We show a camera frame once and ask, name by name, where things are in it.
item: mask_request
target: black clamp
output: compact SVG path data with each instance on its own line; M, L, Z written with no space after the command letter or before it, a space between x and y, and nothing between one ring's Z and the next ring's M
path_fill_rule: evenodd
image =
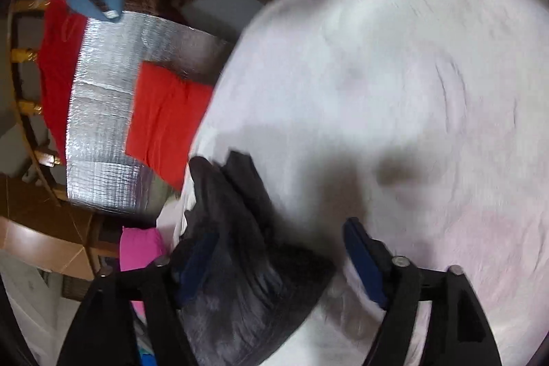
M419 301L432 301L420 366L501 366L487 318L459 265L438 272L393 257L356 218L344 224L343 239L366 294L386 310L364 366L404 365Z

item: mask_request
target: red cloth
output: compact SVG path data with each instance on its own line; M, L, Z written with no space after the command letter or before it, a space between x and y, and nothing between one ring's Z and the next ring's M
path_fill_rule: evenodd
M179 191L190 150L213 87L182 80L144 62L139 69L126 154Z
M63 163L72 80L86 23L87 18L71 13L64 0L50 0L44 13L44 38L38 52L42 113Z

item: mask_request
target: silver insulation foil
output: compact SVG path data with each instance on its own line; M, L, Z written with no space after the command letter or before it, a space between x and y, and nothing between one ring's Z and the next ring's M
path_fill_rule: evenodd
M69 200L146 214L154 175L124 154L139 65L152 61L213 83L230 50L215 36L149 14L125 12L117 24L89 19L67 121Z

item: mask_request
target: white wall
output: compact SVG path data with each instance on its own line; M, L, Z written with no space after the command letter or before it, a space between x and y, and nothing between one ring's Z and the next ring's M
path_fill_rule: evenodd
M0 250L0 274L12 309L40 366L54 366L79 302L61 297L62 276L49 286L38 270Z
M26 25L26 28L32 27L32 24ZM5 64L7 60L6 32L6 20L0 20L0 64ZM34 36L34 39L31 37L29 41L25 40L22 44L26 44L27 42L34 44L37 38L37 36ZM7 68L0 70L0 172L7 175L17 173L27 159L26 151L23 147L23 139L20 131L15 126L15 117L12 111L11 84ZM29 79L24 84L26 84L26 88L29 91L36 92L39 89L39 80L37 85L34 78Z

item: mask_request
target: white blanket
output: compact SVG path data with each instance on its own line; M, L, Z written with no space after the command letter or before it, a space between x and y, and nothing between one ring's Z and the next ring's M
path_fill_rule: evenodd
M419 267L462 265L504 365L540 345L549 13L536 1L275 0L242 36L192 153L222 163L229 149L252 155L281 234L344 266L268 366L362 364L383 314L345 259L352 215ZM188 175L181 200L193 204Z

